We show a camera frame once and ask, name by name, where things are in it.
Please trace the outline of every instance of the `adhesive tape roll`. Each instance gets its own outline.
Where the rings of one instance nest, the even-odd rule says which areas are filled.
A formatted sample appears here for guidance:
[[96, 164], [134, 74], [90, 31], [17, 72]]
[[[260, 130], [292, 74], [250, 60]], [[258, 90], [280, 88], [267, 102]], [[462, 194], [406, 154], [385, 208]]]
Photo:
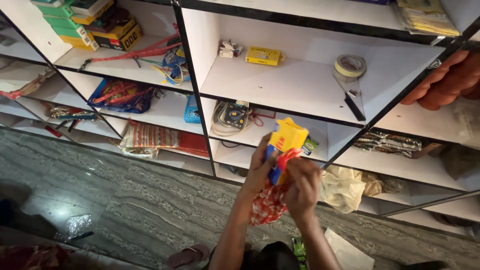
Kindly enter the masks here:
[[335, 69], [347, 77], [358, 77], [367, 70], [367, 63], [360, 56], [342, 54], [335, 61]]

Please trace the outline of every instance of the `sandal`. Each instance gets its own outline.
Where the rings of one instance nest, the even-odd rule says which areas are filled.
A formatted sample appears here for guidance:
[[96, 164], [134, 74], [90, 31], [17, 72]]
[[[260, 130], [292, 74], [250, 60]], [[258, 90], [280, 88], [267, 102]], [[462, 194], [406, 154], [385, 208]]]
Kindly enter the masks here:
[[170, 255], [167, 265], [173, 269], [208, 258], [210, 251], [204, 244], [194, 244], [182, 251]]

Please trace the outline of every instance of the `gray stone floor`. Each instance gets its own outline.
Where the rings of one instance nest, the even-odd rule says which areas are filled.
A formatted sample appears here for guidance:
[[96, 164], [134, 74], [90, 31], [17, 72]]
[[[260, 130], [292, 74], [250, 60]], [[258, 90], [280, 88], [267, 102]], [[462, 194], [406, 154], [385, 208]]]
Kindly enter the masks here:
[[[94, 235], [74, 242], [152, 269], [193, 243], [213, 248], [239, 187], [140, 161], [0, 129], [0, 197], [17, 207], [10, 227], [53, 239], [75, 215]], [[480, 244], [317, 206], [323, 227], [373, 257], [375, 269], [443, 259], [478, 269]], [[288, 214], [249, 229], [255, 247], [299, 235]]]

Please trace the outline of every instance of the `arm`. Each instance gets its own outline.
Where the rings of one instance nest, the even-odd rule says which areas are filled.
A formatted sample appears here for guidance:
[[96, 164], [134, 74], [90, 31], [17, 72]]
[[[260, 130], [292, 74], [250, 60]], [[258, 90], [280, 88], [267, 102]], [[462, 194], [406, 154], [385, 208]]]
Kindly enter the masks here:
[[302, 235], [310, 269], [341, 270], [315, 214], [321, 169], [309, 160], [293, 159], [287, 162], [287, 171], [293, 182], [285, 203]]
[[237, 199], [228, 216], [227, 224], [216, 245], [209, 270], [238, 270], [241, 267], [248, 217], [252, 209], [253, 199], [264, 188], [267, 174], [275, 165], [278, 155], [277, 152], [274, 152], [263, 163], [270, 135], [268, 134], [262, 138], [260, 145], [252, 155], [245, 183], [237, 194]]

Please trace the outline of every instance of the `hand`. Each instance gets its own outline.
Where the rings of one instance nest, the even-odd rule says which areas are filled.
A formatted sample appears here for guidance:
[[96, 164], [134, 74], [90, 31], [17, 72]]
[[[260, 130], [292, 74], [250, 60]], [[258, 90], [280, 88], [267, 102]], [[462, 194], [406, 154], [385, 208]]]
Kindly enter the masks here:
[[276, 164], [276, 158], [279, 155], [278, 150], [275, 150], [270, 157], [265, 161], [265, 154], [267, 151], [268, 141], [270, 141], [270, 136], [272, 133], [265, 135], [257, 149], [252, 155], [252, 160], [250, 162], [250, 168], [248, 169], [247, 178], [245, 183], [242, 185], [242, 190], [247, 192], [250, 195], [257, 195], [261, 189], [265, 187], [265, 182], [267, 180], [268, 172]]
[[284, 197], [288, 211], [300, 227], [308, 224], [315, 215], [318, 201], [318, 184], [322, 177], [322, 169], [310, 160], [291, 159], [287, 161], [287, 171], [293, 181]]

